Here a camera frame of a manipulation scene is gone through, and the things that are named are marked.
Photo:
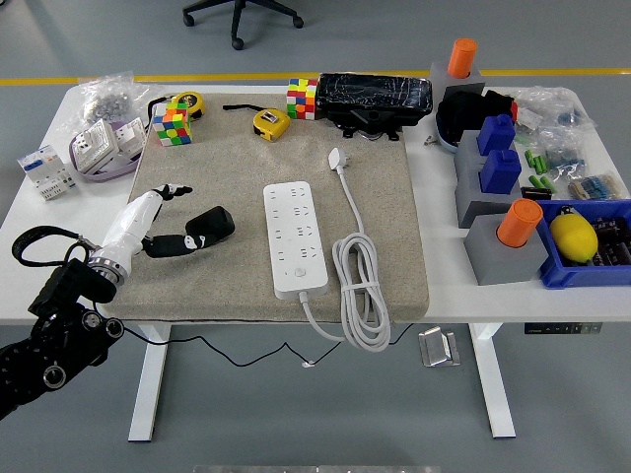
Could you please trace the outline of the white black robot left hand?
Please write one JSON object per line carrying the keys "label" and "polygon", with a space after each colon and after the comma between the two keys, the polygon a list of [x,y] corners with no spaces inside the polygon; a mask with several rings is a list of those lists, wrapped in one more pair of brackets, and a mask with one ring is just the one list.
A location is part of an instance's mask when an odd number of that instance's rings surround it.
{"label": "white black robot left hand", "polygon": [[153,258],[181,256],[230,236],[235,224],[231,214],[221,206],[188,221],[184,235],[148,236],[163,202],[191,191],[188,186],[164,184],[134,199],[114,219],[102,247],[93,257],[121,264],[142,250]]}

